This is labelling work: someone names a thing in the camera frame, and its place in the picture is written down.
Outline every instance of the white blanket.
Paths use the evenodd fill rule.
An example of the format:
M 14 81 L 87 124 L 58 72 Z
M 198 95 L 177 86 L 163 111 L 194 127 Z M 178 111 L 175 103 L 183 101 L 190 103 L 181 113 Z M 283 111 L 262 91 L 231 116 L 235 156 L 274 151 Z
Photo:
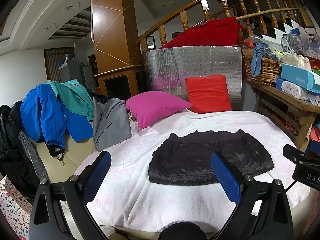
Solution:
M 171 133 L 185 136 L 195 130 L 237 132 L 242 129 L 262 143 L 274 163 L 272 171 L 255 179 L 272 182 L 278 178 L 285 188 L 293 182 L 295 165 L 283 157 L 282 149 L 286 144 L 294 144 L 263 115 L 241 111 L 195 114 L 184 110 L 140 131 L 133 126 L 132 138 L 106 149 L 112 157 L 111 168 L 95 199 L 87 204 L 99 225 L 157 232 L 178 221 L 191 221 L 204 232 L 221 229 L 235 204 L 228 200 L 219 183 L 169 186 L 148 180 L 152 154 Z M 92 153 L 76 174 L 80 174 L 98 154 Z M 296 183 L 287 193 L 290 207 L 303 201 L 308 194 L 309 187 Z M 255 205 L 253 214 L 258 214 L 259 206 L 259 203 Z

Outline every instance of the metal screw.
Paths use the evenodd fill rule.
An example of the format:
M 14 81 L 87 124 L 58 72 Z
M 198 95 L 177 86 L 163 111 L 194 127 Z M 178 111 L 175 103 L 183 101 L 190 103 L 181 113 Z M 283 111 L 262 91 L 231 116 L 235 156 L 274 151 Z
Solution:
M 41 179 L 40 180 L 40 185 L 44 186 L 45 184 L 47 184 L 47 179 Z
M 245 175 L 245 176 L 244 176 L 244 179 L 245 179 L 246 181 L 253 181 L 253 177 L 252 177 L 251 175 Z
M 281 185 L 281 184 L 282 184 L 281 180 L 279 180 L 279 179 L 275 179 L 275 183 L 276 183 L 277 185 Z
M 69 180 L 73 182 L 73 181 L 77 181 L 78 178 L 79 178 L 78 175 L 72 175 L 72 176 L 69 178 Z

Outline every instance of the teal jacket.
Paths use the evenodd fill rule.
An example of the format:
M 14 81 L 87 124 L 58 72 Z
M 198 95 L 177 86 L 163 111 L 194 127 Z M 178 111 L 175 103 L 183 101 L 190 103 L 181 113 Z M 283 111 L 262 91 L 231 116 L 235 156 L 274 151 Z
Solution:
M 74 114 L 83 115 L 87 120 L 93 119 L 93 101 L 87 90 L 78 80 L 70 80 L 65 83 L 48 81 L 54 94 L 60 96 L 65 107 Z

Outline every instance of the basket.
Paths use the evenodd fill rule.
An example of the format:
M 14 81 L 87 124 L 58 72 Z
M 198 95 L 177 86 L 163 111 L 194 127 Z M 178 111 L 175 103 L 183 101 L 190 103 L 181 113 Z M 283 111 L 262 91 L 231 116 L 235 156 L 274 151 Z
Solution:
M 275 86 L 276 76 L 281 75 L 281 62 L 263 57 L 261 62 L 260 74 L 256 77 L 253 77 L 251 75 L 251 62 L 253 56 L 246 55 L 242 58 L 245 64 L 246 76 L 249 81 L 253 81 L 267 86 Z

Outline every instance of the light blue box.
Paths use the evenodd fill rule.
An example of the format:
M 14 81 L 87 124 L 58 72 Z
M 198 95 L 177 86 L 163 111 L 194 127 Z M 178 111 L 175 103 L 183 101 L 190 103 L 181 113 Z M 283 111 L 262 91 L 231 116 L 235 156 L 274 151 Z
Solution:
M 320 76 L 310 70 L 282 63 L 281 78 L 320 94 Z

